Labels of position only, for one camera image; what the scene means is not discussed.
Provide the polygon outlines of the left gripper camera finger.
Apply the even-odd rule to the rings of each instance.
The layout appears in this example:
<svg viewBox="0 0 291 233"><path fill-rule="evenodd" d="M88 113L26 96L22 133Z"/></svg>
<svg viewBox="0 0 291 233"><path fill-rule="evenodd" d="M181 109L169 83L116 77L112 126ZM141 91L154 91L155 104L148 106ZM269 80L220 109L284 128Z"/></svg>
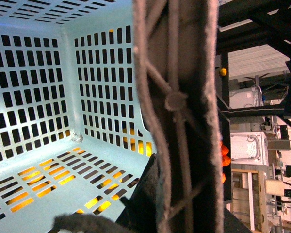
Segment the left gripper camera finger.
<svg viewBox="0 0 291 233"><path fill-rule="evenodd" d="M72 233L132 233L117 223L103 216L91 214L60 215L54 218L53 228Z"/></svg>

